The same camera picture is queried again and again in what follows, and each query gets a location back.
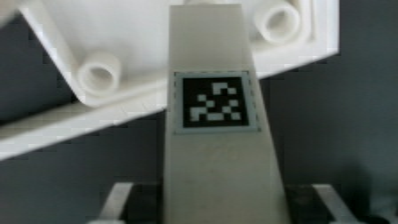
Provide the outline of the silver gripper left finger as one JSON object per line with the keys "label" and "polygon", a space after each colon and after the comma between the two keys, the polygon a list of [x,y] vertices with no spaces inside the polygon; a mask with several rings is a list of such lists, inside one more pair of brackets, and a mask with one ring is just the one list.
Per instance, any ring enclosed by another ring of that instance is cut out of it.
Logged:
{"label": "silver gripper left finger", "polygon": [[106,194],[99,214],[86,224],[161,224],[159,185],[116,182]]}

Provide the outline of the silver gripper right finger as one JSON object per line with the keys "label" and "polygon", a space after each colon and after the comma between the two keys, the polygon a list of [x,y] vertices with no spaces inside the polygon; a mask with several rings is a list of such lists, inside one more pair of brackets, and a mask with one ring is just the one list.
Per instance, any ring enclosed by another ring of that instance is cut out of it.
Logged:
{"label": "silver gripper right finger", "polygon": [[285,185],[292,224],[360,224],[330,184]]}

